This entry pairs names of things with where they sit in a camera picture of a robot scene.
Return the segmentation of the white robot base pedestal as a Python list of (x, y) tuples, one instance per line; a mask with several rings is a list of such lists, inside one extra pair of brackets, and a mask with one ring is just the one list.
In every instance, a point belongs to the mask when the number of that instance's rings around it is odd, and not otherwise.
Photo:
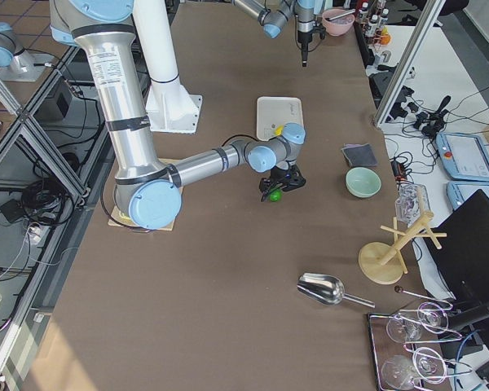
[(146, 102), (151, 130), (194, 134), (202, 97), (189, 94), (180, 81), (165, 3), (136, 0), (133, 18), (151, 79)]

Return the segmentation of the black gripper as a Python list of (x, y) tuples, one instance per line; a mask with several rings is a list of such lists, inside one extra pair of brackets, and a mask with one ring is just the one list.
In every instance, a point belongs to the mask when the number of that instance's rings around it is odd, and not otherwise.
[(309, 45), (312, 42), (312, 31), (297, 31), (297, 44), (301, 51), (302, 67), (307, 66)]
[(275, 166), (270, 173), (269, 178), (262, 178), (259, 183), (259, 190), (262, 193), (261, 202), (276, 202), (277, 190), (282, 190), (283, 176), (287, 169), (281, 169)]

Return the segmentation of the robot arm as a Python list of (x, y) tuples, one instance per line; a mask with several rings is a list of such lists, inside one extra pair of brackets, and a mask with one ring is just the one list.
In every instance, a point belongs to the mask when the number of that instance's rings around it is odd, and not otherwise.
[(175, 164), (158, 158), (152, 131), (183, 131), (200, 112), (179, 79), (162, 1), (53, 1), (50, 13), (53, 38), (86, 53), (118, 163), (114, 202), (136, 226), (167, 226), (182, 186), (239, 165), (262, 174), (263, 197), (305, 184), (297, 157), (306, 132), (296, 123), (267, 141), (238, 138)]
[(325, 39), (326, 31), (319, 16), (325, 1), (297, 0), (280, 1), (275, 10), (267, 7), (267, 2), (235, 0), (231, 4), (255, 19), (269, 38), (280, 35), (292, 17), (296, 20), (296, 43), (301, 51), (302, 67), (308, 62), (308, 55)]

